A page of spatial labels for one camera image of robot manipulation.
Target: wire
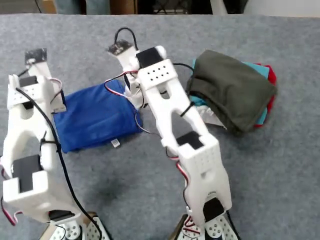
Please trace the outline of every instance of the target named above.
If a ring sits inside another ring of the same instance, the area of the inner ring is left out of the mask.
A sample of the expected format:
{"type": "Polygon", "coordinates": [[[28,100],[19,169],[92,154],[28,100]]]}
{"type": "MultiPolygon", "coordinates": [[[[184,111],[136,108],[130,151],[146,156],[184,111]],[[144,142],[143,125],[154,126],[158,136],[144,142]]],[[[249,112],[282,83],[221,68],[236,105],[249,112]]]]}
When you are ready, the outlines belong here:
{"type": "Polygon", "coordinates": [[[135,97],[135,96],[141,91],[140,88],[139,88],[139,90],[138,90],[134,95],[132,95],[132,96],[126,96],[126,95],[124,95],[124,94],[122,94],[122,93],[120,93],[120,92],[114,91],[114,90],[112,90],[111,88],[109,88],[109,87],[107,86],[107,83],[110,82],[110,81],[112,81],[112,80],[115,80],[115,79],[117,79],[117,78],[120,78],[120,77],[122,77],[122,76],[125,76],[125,75],[127,75],[127,74],[136,74],[137,72],[138,72],[138,71],[124,71],[123,73],[119,74],[118,76],[115,76],[115,77],[113,77],[113,78],[109,78],[109,79],[105,80],[105,81],[104,81],[104,87],[105,87],[105,89],[107,89],[107,90],[108,90],[110,93],[112,93],[112,94],[115,94],[115,95],[118,95],[118,96],[122,96],[122,97],[124,97],[124,98],[126,98],[126,99],[133,98],[133,97],[135,97]]]}
{"type": "Polygon", "coordinates": [[[37,108],[37,110],[41,113],[41,115],[44,117],[45,121],[47,122],[47,124],[49,125],[51,131],[52,131],[52,135],[53,135],[53,138],[54,138],[54,142],[55,142],[55,145],[56,145],[56,148],[57,148],[57,153],[59,155],[59,159],[60,159],[60,162],[61,162],[61,165],[62,165],[62,168],[63,168],[63,173],[64,173],[64,177],[65,177],[65,180],[66,180],[66,183],[68,185],[68,188],[70,190],[70,193],[72,195],[72,198],[74,200],[74,202],[76,203],[76,205],[79,207],[79,209],[81,210],[81,212],[83,212],[83,214],[93,223],[93,225],[96,227],[96,229],[98,230],[99,232],[99,240],[102,240],[102,232],[97,224],[97,222],[87,213],[87,211],[83,208],[83,206],[81,205],[81,203],[79,202],[79,200],[77,199],[77,196],[75,194],[75,191],[72,187],[72,184],[71,184],[71,181],[70,181],[70,178],[69,178],[69,175],[68,175],[68,171],[67,171],[67,167],[66,167],[66,163],[65,163],[65,160],[64,160],[64,157],[62,155],[62,152],[61,152],[61,145],[59,143],[59,140],[58,140],[58,136],[57,136],[57,133],[55,131],[55,128],[52,124],[52,122],[50,121],[50,119],[48,118],[48,116],[44,113],[44,111],[42,111],[42,109],[39,107],[39,105],[35,102],[35,100],[33,100],[28,94],[26,94],[23,90],[21,90],[20,88],[16,88],[16,91],[19,92],[20,94],[22,94],[24,97],[26,97],[31,103],[32,105],[37,108]]]}
{"type": "Polygon", "coordinates": [[[185,63],[181,63],[181,62],[174,62],[173,63],[174,66],[183,66],[183,67],[186,67],[188,69],[190,69],[192,71],[192,73],[195,72],[194,68],[188,64],[185,64],[185,63]]]}
{"type": "Polygon", "coordinates": [[[66,236],[67,230],[66,230],[63,226],[59,226],[59,225],[55,225],[55,226],[64,230],[64,235],[63,235],[63,237],[60,239],[60,240],[64,240],[64,239],[65,239],[65,236],[66,236]]]}
{"type": "Polygon", "coordinates": [[[228,216],[228,219],[229,219],[229,222],[230,222],[230,225],[232,227],[232,230],[234,231],[234,234],[236,235],[236,237],[238,238],[238,240],[241,240],[241,237],[239,236],[239,233],[234,225],[234,222],[232,221],[231,219],[231,216],[230,216],[230,212],[229,210],[226,211],[226,215],[228,216]]]}
{"type": "Polygon", "coordinates": [[[169,153],[168,153],[168,147],[165,147],[165,155],[171,159],[171,160],[174,160],[174,161],[177,161],[179,160],[179,156],[170,156],[169,153]]]}
{"type": "Polygon", "coordinates": [[[56,98],[59,94],[62,93],[62,82],[61,82],[61,80],[58,79],[58,78],[50,78],[49,80],[50,80],[50,81],[57,82],[57,83],[59,84],[59,91],[53,96],[53,98],[52,98],[52,100],[51,100],[51,102],[50,102],[50,104],[51,104],[51,103],[55,100],[55,98],[56,98]]]}
{"type": "Polygon", "coordinates": [[[11,216],[11,214],[5,209],[4,206],[4,196],[1,197],[1,210],[3,212],[3,214],[5,215],[5,217],[8,219],[8,221],[11,223],[12,226],[16,226],[16,224],[18,223],[18,218],[17,215],[19,214],[23,214],[22,211],[16,211],[13,214],[13,217],[11,216]]]}
{"type": "Polygon", "coordinates": [[[116,33],[114,35],[114,44],[117,45],[118,35],[122,30],[128,30],[132,34],[133,41],[134,41],[134,47],[138,51],[139,48],[138,48],[138,44],[137,44],[136,35],[135,35],[134,31],[132,31],[129,27],[126,27],[126,26],[121,27],[118,31],[116,31],[116,33]]]}
{"type": "Polygon", "coordinates": [[[41,8],[39,7],[39,3],[38,3],[38,1],[37,0],[34,0],[34,2],[35,2],[35,4],[36,4],[36,7],[38,8],[38,10],[39,10],[39,13],[41,13],[42,14],[42,11],[41,11],[41,8]]]}

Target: blue fabric bag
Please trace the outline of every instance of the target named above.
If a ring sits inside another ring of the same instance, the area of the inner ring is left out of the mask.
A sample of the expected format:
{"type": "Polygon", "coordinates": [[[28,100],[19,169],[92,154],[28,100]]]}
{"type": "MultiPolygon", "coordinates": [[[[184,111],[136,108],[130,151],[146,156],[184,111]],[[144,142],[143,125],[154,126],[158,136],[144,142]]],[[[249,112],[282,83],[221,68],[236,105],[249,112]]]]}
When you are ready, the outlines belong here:
{"type": "MultiPolygon", "coordinates": [[[[119,93],[124,87],[117,80],[107,83],[119,93]]],[[[88,87],[65,97],[67,111],[54,115],[56,130],[64,153],[92,148],[141,132],[135,122],[136,109],[123,96],[104,84],[88,87]]],[[[140,114],[137,121],[142,126],[140,114]]]]}

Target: table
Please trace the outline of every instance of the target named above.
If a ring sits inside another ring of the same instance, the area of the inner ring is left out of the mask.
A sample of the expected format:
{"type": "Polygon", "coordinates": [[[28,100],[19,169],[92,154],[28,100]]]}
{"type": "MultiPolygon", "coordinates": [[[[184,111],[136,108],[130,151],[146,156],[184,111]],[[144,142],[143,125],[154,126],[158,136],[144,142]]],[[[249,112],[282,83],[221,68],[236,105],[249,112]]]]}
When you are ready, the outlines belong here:
{"type": "MultiPolygon", "coordinates": [[[[174,62],[192,64],[211,49],[272,65],[278,95],[266,126],[241,138],[209,126],[229,174],[230,213],[244,240],[319,237],[320,18],[21,14],[1,15],[0,23],[0,143],[8,124],[7,75],[24,68],[26,49],[47,48],[51,73],[66,94],[121,71],[106,48],[122,26],[134,29],[140,49],[163,45],[174,62]]],[[[125,32],[120,37],[131,39],[125,32]]],[[[190,73],[177,71],[185,86],[190,73]]],[[[156,130],[149,108],[142,118],[156,130]]],[[[184,133],[178,121],[173,127],[184,133]]],[[[107,144],[64,155],[75,193],[115,240],[165,240],[185,213],[183,177],[156,136],[120,142],[117,149],[107,144]]],[[[38,150],[32,141],[25,154],[38,150]]],[[[57,176],[63,180],[60,166],[57,176]]],[[[23,216],[11,227],[0,214],[0,239],[34,240],[44,229],[23,216]]]]}

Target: red and white wire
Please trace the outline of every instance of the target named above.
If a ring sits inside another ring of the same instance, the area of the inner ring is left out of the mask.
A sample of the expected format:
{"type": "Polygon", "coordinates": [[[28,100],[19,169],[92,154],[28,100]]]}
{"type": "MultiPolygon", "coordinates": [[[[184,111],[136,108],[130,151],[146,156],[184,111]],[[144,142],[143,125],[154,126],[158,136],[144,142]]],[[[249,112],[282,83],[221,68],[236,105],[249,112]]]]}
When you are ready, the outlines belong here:
{"type": "Polygon", "coordinates": [[[1,209],[2,209],[3,214],[8,219],[8,221],[11,223],[12,226],[15,226],[18,223],[17,215],[23,214],[22,211],[16,211],[12,217],[11,214],[4,207],[4,197],[3,196],[1,197],[1,209]]]}
{"type": "Polygon", "coordinates": [[[105,86],[105,88],[106,88],[109,92],[111,92],[111,93],[113,93],[113,94],[115,94],[115,95],[125,97],[126,99],[133,98],[133,97],[135,97],[135,96],[141,91],[141,89],[139,89],[139,90],[138,90],[134,95],[132,95],[132,96],[126,96],[126,95],[124,95],[124,94],[122,94],[122,93],[120,93],[120,92],[117,92],[117,91],[112,90],[111,88],[109,88],[109,87],[107,86],[107,83],[110,82],[110,81],[112,81],[112,80],[115,80],[115,79],[117,79],[117,78],[120,78],[120,77],[122,77],[122,76],[124,76],[124,75],[126,75],[126,74],[137,74],[137,73],[138,73],[138,71],[124,71],[123,73],[119,74],[118,76],[115,76],[115,77],[113,77],[113,78],[109,78],[109,79],[105,80],[105,81],[104,81],[104,86],[105,86]]]}

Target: white sticker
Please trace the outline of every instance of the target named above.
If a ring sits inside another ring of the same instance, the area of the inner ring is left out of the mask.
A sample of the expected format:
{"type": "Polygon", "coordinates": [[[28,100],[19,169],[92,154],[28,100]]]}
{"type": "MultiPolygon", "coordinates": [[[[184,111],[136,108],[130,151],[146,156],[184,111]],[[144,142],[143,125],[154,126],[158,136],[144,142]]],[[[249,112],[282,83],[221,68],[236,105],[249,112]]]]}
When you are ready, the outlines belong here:
{"type": "Polygon", "coordinates": [[[119,140],[117,138],[112,140],[111,143],[112,143],[114,148],[117,148],[117,147],[120,146],[120,142],[119,142],[119,140]]]}

